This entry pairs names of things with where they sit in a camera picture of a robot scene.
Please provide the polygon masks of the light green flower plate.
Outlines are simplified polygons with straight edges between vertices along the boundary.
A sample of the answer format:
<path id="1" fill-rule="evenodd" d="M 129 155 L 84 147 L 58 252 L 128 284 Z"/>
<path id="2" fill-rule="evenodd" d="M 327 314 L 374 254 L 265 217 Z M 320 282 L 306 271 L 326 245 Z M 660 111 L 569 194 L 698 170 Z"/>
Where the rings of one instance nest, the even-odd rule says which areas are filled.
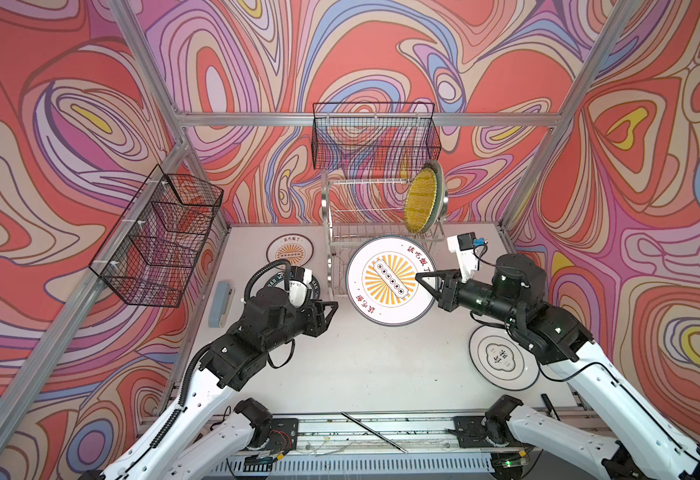
<path id="1" fill-rule="evenodd" d="M 436 199 L 433 211 L 431 212 L 431 220 L 436 223 L 441 220 L 448 211 L 448 190 L 441 164 L 438 161 L 433 161 L 429 166 L 435 172 L 436 179 Z"/>

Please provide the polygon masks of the yellow woven pattern plate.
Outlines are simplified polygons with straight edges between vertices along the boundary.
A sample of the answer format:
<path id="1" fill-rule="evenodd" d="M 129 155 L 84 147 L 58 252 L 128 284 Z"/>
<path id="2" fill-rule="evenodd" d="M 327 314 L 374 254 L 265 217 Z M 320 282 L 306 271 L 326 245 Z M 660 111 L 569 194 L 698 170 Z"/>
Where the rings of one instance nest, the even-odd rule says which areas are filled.
<path id="1" fill-rule="evenodd" d="M 432 168 L 425 167 L 411 182 L 404 205 L 404 223 L 409 232 L 419 233 L 427 229 L 437 196 L 437 174 Z"/>

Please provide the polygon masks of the dark green rim plate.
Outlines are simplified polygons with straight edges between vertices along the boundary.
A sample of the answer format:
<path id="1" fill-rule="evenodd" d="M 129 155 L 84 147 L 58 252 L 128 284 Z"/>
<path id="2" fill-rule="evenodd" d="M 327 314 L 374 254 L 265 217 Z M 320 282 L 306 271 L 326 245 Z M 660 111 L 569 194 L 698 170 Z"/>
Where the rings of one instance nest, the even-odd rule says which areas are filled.
<path id="1" fill-rule="evenodd" d="M 275 274 L 273 277 L 271 277 L 266 283 L 266 287 L 277 287 L 281 289 L 288 289 L 288 286 L 286 285 L 286 278 L 288 275 L 288 271 L 286 272 L 279 272 Z M 310 300 L 317 300 L 320 298 L 321 295 L 321 287 L 319 281 L 313 276 L 312 282 L 311 282 L 311 287 L 313 289 L 312 292 L 312 298 Z"/>

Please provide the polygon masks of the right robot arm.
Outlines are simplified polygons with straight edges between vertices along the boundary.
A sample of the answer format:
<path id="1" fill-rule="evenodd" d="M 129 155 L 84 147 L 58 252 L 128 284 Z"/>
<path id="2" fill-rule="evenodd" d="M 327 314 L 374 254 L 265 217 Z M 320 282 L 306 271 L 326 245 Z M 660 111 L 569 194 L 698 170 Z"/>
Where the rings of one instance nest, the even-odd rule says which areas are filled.
<path id="1" fill-rule="evenodd" d="M 632 386 L 583 323 L 546 301 L 546 273 L 528 257 L 500 256 L 490 283 L 463 267 L 416 279 L 441 309 L 497 320 L 541 374 L 572 387 L 613 433 L 588 433 L 504 395 L 484 417 L 488 439 L 532 444 L 599 479 L 700 479 L 700 443 Z"/>

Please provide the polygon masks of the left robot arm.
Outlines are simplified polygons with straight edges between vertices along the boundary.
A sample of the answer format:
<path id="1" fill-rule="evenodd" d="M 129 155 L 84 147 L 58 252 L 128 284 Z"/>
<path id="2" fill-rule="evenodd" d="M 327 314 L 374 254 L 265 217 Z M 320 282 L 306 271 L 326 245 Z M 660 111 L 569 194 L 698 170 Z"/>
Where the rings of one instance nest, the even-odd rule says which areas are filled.
<path id="1" fill-rule="evenodd" d="M 219 461 L 267 444 L 272 415 L 252 398 L 234 406 L 227 420 L 208 435 L 200 432 L 271 365 L 273 350 L 293 345 L 300 335 L 322 335 L 338 309 L 335 301 L 312 298 L 301 284 L 262 288 L 246 299 L 240 319 L 225 334 L 195 354 L 178 397 L 147 433 L 104 470 L 86 471 L 83 478 L 200 479 Z"/>

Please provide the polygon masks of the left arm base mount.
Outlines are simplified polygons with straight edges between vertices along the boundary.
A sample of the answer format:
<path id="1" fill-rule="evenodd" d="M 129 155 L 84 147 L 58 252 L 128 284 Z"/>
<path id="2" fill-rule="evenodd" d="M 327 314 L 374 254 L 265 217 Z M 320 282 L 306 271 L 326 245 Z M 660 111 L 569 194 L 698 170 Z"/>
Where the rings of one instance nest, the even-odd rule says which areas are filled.
<path id="1" fill-rule="evenodd" d="M 212 428 L 208 437 L 214 445 L 223 445 L 233 453 L 288 452 L 296 448 L 299 420 L 296 417 L 276 417 L 255 425 L 243 415 L 231 415 Z"/>

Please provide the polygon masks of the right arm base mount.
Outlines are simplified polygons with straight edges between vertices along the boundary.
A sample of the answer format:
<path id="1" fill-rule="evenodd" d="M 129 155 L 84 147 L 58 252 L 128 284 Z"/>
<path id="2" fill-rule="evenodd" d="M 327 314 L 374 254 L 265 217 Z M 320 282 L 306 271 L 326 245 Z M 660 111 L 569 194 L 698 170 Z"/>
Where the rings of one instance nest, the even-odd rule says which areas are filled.
<path id="1" fill-rule="evenodd" d="M 461 448 L 494 448 L 533 450 L 534 446 L 518 440 L 505 421 L 485 416 L 456 416 L 448 432 L 457 438 Z"/>

